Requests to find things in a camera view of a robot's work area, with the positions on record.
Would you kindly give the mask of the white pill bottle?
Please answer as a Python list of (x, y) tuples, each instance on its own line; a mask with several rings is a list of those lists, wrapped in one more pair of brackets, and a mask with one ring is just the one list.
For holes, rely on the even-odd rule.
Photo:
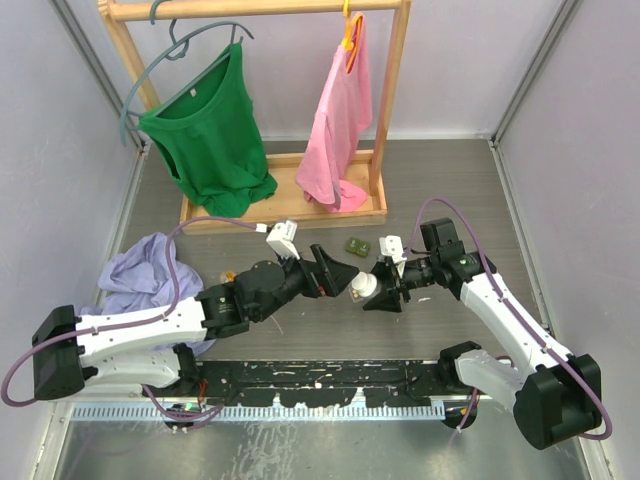
[(350, 289), (356, 290), (362, 301), (369, 300), (377, 295), (380, 290), (378, 279), (371, 273), (359, 272), (351, 281)]

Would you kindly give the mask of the clear pill box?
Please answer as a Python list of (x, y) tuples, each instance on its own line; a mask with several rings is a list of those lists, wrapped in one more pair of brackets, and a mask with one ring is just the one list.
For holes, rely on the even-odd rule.
[(349, 294), (350, 294), (350, 298), (354, 303), (359, 303), (362, 301), (361, 296), (359, 295), (359, 293), (356, 290), (350, 289), (349, 290)]

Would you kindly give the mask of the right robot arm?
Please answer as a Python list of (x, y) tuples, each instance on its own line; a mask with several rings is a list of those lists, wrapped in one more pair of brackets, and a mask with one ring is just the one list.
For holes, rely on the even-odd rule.
[(425, 256), (409, 260), (401, 239), (379, 240), (381, 255), (368, 273), (351, 283), (366, 311), (400, 312), (413, 290), (438, 285), (472, 311), (506, 351), (509, 364), (467, 341), (444, 349), (437, 363), (444, 390), (471, 388), (508, 411), (538, 450), (601, 426), (601, 370), (588, 354), (576, 356), (545, 331), (511, 294), (495, 266), (466, 251), (454, 222), (421, 224)]

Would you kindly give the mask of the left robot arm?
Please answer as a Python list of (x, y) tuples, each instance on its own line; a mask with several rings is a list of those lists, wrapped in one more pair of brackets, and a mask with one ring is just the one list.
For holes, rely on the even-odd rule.
[(35, 399), (138, 384), (191, 395), (200, 372), (187, 344), (245, 333), (297, 296), (337, 297), (359, 273), (318, 244), (311, 252), (310, 260), (260, 261), (175, 307), (84, 316), (71, 305), (53, 309), (32, 337)]

